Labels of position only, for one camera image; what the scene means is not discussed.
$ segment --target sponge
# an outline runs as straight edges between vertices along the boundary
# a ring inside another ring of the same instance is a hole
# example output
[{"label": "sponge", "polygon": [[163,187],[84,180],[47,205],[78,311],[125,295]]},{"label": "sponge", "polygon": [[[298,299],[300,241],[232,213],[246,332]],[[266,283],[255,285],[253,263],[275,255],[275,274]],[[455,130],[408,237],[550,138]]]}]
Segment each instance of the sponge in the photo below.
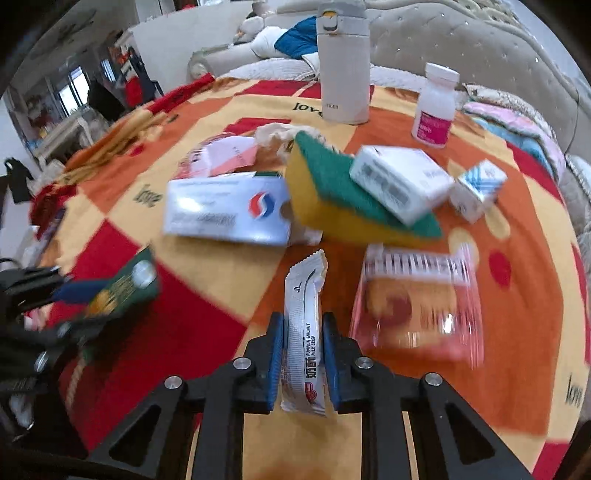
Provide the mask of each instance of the sponge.
[{"label": "sponge", "polygon": [[442,233],[433,214],[406,227],[349,177],[353,159],[300,132],[285,180],[295,217],[310,228],[348,242],[419,247]]}]

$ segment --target red pattern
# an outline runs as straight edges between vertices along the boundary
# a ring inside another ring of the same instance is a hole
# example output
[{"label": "red pattern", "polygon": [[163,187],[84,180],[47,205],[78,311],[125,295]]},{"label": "red pattern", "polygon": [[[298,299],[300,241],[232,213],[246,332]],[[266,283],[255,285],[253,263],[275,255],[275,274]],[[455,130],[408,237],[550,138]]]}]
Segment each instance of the red pattern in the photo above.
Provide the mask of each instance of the red pattern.
[{"label": "red pattern", "polygon": [[159,112],[169,113],[174,108],[178,107],[181,103],[189,100],[197,91],[201,88],[209,85],[214,81],[211,73],[206,73],[202,77],[199,77],[193,83],[183,85],[175,88],[171,92],[168,92],[162,98],[156,100],[152,105],[148,107],[148,110],[154,115]]},{"label": "red pattern", "polygon": [[256,130],[257,128],[262,127],[263,125],[273,123],[290,124],[291,120],[285,118],[254,118],[245,116],[239,119],[236,123],[228,125],[223,130],[226,133],[242,135],[246,132]]},{"label": "red pattern", "polygon": [[308,82],[296,82],[295,80],[259,80],[252,87],[243,90],[237,95],[273,95],[277,97],[290,97]]},{"label": "red pattern", "polygon": [[31,202],[29,219],[31,225],[38,225],[37,239],[47,230],[57,212],[65,205],[69,198],[76,195],[76,185],[58,187],[54,183],[43,187]]},{"label": "red pattern", "polygon": [[311,87],[308,87],[300,94],[300,98],[316,98],[320,100],[322,98],[322,94],[320,91],[320,82],[316,82]]},{"label": "red pattern", "polygon": [[503,252],[494,250],[488,256],[488,266],[491,269],[492,278],[502,288],[509,288],[511,283],[511,263]]},{"label": "red pattern", "polygon": [[[371,85],[369,87],[369,101],[371,101],[372,97],[374,96],[374,90],[375,85]],[[316,82],[314,85],[304,90],[301,93],[300,98],[316,98],[320,100],[322,98],[322,93],[320,91],[320,82]]]},{"label": "red pattern", "polygon": [[587,311],[587,277],[585,276],[585,267],[579,250],[574,245],[571,245],[571,247],[573,249],[574,264],[579,275],[579,289],[585,309],[585,362],[591,365],[591,325],[589,324],[589,312]]},{"label": "red pattern", "polygon": [[554,183],[554,180],[550,177],[547,171],[544,170],[542,165],[537,163],[529,153],[524,152],[520,148],[516,147],[515,145],[506,142],[507,147],[510,148],[513,152],[513,159],[515,163],[517,163],[517,167],[519,171],[523,175],[527,175],[534,179],[540,187],[546,190],[549,194],[554,196],[562,205],[564,202],[562,200],[562,196],[558,191],[558,187]]},{"label": "red pattern", "polygon": [[535,480],[552,480],[568,449],[568,442],[546,442],[532,473]]},{"label": "red pattern", "polygon": [[[75,278],[115,275],[139,250],[108,220],[104,221],[72,271]],[[170,375],[208,375],[230,360],[246,327],[201,298],[161,264],[161,294],[132,333],[86,367],[79,382],[72,421],[89,450]],[[56,304],[50,322],[70,316],[71,307]],[[73,371],[69,365],[60,381],[66,392]]]},{"label": "red pattern", "polygon": [[131,151],[129,152],[129,156],[130,157],[136,157],[138,156],[140,153],[142,153],[145,150],[145,144],[140,143],[138,145],[134,145],[134,147],[131,149]]}]

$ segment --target barcode label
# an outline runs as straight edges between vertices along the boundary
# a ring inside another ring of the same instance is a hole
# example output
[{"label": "barcode label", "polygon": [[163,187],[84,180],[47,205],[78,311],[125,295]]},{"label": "barcode label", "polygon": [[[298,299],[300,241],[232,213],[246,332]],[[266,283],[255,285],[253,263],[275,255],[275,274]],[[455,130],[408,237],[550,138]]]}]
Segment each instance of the barcode label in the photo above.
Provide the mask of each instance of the barcode label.
[{"label": "barcode label", "polygon": [[397,185],[392,183],[386,177],[381,175],[377,170],[372,168],[367,163],[361,167],[361,175],[367,180],[378,185],[384,195],[393,200],[399,207],[406,207],[408,203],[408,195],[404,193]]},{"label": "barcode label", "polygon": [[236,225],[236,215],[228,213],[202,213],[195,215],[195,221],[201,223],[214,223],[215,225],[233,227]]},{"label": "barcode label", "polygon": [[193,213],[175,212],[172,224],[181,225],[184,228],[208,227],[232,229],[236,225],[236,215],[230,213]]},{"label": "barcode label", "polygon": [[466,262],[448,255],[413,252],[384,252],[368,258],[365,275],[371,277],[422,277],[423,280],[442,281],[454,285],[468,285],[470,279]]}]

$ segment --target white bottle cap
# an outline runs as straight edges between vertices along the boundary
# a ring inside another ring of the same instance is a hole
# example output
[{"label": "white bottle cap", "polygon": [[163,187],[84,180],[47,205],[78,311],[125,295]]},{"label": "white bottle cap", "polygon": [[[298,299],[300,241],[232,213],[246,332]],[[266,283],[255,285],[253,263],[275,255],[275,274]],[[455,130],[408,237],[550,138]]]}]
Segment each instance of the white bottle cap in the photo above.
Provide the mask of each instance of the white bottle cap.
[{"label": "white bottle cap", "polygon": [[453,82],[454,85],[460,81],[460,74],[458,72],[442,65],[437,65],[436,63],[427,63],[425,65],[425,73],[429,79],[439,78],[446,82]]}]

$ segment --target white vitamin bottle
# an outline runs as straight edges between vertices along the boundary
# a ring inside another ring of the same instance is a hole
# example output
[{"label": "white vitamin bottle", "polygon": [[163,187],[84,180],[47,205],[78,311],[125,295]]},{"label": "white vitamin bottle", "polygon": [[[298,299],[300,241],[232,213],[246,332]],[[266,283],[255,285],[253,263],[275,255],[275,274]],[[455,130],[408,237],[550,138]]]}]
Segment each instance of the white vitamin bottle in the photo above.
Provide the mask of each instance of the white vitamin bottle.
[{"label": "white vitamin bottle", "polygon": [[425,74],[427,83],[418,97],[412,133],[421,143],[443,148],[456,114],[453,91],[460,74],[435,63],[427,63]]}]

